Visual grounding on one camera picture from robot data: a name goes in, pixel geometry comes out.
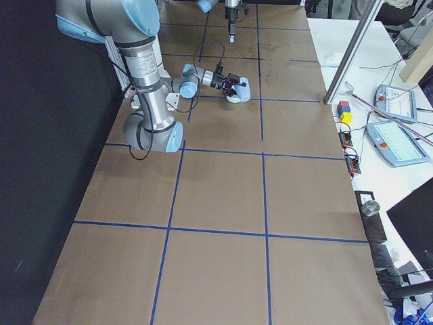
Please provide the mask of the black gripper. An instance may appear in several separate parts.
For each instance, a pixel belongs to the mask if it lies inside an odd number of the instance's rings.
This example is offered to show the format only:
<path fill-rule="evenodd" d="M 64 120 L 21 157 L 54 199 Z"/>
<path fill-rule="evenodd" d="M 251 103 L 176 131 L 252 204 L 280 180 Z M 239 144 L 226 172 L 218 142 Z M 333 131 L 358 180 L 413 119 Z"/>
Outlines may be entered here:
<path fill-rule="evenodd" d="M 228 21 L 229 42 L 235 42 L 235 23 L 238 17 L 239 9 L 237 6 L 225 6 L 225 18 Z"/>
<path fill-rule="evenodd" d="M 227 77 L 214 73 L 211 80 L 211 87 L 220 89 L 226 98 L 236 98 L 237 93 L 233 86 L 246 86 L 246 77 L 238 77 L 229 73 Z"/>

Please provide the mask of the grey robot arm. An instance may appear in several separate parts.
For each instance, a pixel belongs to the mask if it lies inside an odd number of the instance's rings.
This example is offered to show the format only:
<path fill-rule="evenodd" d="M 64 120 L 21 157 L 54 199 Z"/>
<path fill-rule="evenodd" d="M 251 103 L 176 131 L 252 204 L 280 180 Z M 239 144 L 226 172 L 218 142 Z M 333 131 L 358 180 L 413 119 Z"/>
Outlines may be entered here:
<path fill-rule="evenodd" d="M 207 14 L 219 1 L 217 0 L 198 0 L 197 5 L 200 10 Z M 239 12 L 243 9 L 243 3 L 240 0 L 224 0 L 225 3 L 225 19 L 227 21 L 227 29 L 229 32 L 229 42 L 235 42 L 235 25 L 239 16 Z"/>
<path fill-rule="evenodd" d="M 176 93 L 193 98 L 200 85 L 220 89 L 230 102 L 247 102 L 246 77 L 223 76 L 222 64 L 214 71 L 186 64 L 177 78 L 162 77 L 157 35 L 160 15 L 155 1 L 56 1 L 61 33 L 90 43 L 112 37 L 126 65 L 126 76 L 135 88 L 140 107 L 124 124 L 131 148 L 146 152 L 176 152 L 183 140 L 183 125 L 169 112 L 166 98 Z"/>

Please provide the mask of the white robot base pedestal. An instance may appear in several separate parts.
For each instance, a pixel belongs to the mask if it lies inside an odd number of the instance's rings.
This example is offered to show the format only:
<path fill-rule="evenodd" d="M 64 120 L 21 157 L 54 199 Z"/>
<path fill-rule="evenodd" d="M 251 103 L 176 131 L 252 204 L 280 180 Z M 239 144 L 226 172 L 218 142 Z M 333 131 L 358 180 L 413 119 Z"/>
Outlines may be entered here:
<path fill-rule="evenodd" d="M 169 73 L 164 69 L 163 65 L 158 67 L 158 72 L 161 77 L 169 78 Z M 166 105 L 169 111 L 175 111 L 178 108 L 179 105 L 179 94 L 165 91 L 166 93 Z M 139 109 L 141 107 L 141 104 L 139 103 L 138 95 L 135 94 L 132 97 L 131 101 L 131 108 L 132 109 Z"/>

